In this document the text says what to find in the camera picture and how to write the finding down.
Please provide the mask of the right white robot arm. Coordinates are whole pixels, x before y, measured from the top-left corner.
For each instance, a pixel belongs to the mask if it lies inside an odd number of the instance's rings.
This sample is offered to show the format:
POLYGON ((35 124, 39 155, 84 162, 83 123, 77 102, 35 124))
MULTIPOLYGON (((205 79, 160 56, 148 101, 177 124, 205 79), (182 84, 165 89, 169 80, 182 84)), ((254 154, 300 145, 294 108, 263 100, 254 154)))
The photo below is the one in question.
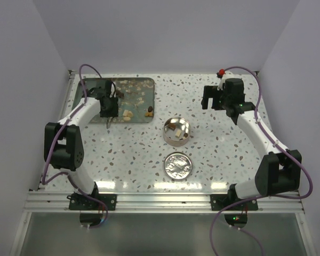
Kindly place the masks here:
POLYGON ((302 156, 298 150, 289 150, 261 124, 255 105, 245 100, 244 83, 240 78, 223 79, 218 86, 204 86, 201 105, 207 109, 224 110, 249 138, 261 162, 253 179, 230 185, 227 203, 240 209, 247 198, 272 196, 295 191, 300 185, 302 156))

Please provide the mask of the embossed silver tin lid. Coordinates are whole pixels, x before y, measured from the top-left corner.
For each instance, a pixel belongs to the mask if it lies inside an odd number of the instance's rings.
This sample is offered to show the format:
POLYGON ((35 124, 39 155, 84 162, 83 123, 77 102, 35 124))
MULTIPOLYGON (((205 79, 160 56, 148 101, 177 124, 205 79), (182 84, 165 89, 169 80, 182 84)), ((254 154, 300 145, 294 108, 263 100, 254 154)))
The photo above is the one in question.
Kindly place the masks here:
POLYGON ((189 177, 193 163, 186 154, 176 151, 166 156, 163 169, 169 178, 180 181, 189 177))

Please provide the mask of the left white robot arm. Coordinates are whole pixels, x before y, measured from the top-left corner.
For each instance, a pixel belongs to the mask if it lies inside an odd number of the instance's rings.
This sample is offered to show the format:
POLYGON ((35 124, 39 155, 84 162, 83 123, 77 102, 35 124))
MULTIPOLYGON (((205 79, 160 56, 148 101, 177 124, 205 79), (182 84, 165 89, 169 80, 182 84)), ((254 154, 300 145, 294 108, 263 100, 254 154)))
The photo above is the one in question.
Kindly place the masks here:
POLYGON ((97 86, 85 89, 78 105, 63 119, 49 122, 44 130, 44 160, 42 184, 66 175, 82 204, 92 210, 99 206, 100 196, 94 192, 95 182, 83 166, 84 146, 81 132, 99 115, 111 119, 118 117, 118 97, 113 81, 98 79, 97 86))

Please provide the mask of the white chocolate pieces cluster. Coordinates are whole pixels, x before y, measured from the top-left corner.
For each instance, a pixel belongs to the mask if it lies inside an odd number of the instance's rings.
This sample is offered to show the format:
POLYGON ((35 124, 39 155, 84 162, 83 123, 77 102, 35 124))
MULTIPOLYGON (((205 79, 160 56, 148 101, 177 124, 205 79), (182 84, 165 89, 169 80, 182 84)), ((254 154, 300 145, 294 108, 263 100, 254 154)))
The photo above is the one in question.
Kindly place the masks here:
POLYGON ((124 122, 130 122, 133 116, 134 116, 133 112, 131 112, 130 110, 126 109, 123 112, 123 121, 124 122))

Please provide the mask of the brown chocolate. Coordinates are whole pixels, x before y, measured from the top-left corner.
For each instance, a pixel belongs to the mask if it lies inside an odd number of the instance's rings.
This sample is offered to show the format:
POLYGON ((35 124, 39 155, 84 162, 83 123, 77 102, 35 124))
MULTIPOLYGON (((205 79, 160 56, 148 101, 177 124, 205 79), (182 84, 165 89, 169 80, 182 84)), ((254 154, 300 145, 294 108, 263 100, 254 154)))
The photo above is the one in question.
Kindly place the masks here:
POLYGON ((176 125, 174 123, 169 123, 168 124, 168 128, 171 130, 175 130, 176 129, 176 125))

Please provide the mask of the white chocolate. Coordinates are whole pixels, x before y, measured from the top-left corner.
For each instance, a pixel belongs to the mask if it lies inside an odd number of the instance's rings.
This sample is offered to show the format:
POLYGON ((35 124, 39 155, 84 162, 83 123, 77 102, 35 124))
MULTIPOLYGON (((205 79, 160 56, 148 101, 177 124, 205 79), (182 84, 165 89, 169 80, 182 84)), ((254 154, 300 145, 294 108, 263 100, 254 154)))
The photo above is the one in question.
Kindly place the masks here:
POLYGON ((175 133, 175 137, 176 138, 180 138, 182 131, 181 130, 177 130, 175 133))

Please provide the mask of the aluminium mounting rail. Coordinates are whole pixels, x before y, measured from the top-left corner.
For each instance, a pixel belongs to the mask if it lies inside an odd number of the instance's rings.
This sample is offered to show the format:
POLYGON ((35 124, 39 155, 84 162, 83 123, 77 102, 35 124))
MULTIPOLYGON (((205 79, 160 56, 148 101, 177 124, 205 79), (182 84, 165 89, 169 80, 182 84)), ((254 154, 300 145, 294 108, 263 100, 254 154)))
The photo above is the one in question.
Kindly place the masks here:
MULTIPOLYGON (((67 192, 31 191, 26 212, 69 212, 67 192)), ((258 200, 254 213, 304 213, 299 200, 278 197, 258 200)), ((207 193, 119 193, 113 213, 215 213, 207 193)))

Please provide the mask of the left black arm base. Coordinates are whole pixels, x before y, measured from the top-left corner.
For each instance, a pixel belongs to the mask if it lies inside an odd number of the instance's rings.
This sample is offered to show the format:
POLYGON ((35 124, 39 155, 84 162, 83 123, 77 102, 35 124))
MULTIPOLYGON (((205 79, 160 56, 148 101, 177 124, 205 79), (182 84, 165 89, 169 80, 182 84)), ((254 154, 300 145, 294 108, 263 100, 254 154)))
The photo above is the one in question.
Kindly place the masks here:
POLYGON ((93 199, 84 195, 73 193, 67 196, 69 200, 69 209, 73 211, 95 211, 108 210, 114 211, 117 203, 116 194, 98 194, 93 199))

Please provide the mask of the round silver tin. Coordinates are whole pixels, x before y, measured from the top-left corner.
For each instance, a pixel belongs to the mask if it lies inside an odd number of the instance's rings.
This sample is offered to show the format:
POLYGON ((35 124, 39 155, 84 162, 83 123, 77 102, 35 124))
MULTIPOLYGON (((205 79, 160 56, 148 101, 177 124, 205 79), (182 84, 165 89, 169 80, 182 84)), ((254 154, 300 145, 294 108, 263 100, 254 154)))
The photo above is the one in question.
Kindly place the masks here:
POLYGON ((163 139, 170 146, 184 146, 189 141, 190 134, 190 123, 182 117, 171 117, 163 125, 163 139))

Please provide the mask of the metal tweezers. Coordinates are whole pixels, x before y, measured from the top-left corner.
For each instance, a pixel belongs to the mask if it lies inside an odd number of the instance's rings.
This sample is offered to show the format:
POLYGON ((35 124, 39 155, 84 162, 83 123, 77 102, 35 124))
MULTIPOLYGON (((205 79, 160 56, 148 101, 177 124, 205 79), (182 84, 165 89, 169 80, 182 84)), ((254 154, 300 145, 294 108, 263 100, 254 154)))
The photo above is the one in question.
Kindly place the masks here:
POLYGON ((115 118, 114 117, 108 117, 106 122, 106 129, 109 129, 111 127, 111 124, 115 118))

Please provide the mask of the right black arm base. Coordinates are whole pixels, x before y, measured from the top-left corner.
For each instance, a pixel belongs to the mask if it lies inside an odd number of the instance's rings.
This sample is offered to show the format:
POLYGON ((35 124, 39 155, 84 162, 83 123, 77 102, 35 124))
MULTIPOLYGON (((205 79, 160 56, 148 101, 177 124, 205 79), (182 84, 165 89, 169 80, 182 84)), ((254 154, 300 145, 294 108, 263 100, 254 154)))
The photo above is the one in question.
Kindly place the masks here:
POLYGON ((227 194, 211 194, 210 204, 212 211, 220 211, 223 208, 237 203, 237 205, 228 209, 228 211, 257 211, 259 209, 257 201, 249 201, 245 203, 239 203, 240 199, 230 199, 227 194))

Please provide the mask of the green floral metal tray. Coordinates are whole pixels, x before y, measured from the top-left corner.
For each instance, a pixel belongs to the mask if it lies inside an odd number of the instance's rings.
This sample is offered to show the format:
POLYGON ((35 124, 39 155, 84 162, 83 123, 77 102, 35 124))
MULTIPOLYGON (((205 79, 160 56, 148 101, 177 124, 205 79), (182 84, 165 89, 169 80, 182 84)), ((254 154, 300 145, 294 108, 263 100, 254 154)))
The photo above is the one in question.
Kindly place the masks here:
POLYGON ((118 117, 112 123, 123 123, 124 110, 133 112, 130 123, 149 123, 153 117, 146 117, 148 107, 155 106, 155 81, 149 77, 120 77, 120 78, 83 78, 86 88, 96 86, 98 79, 113 81, 117 89, 118 117))

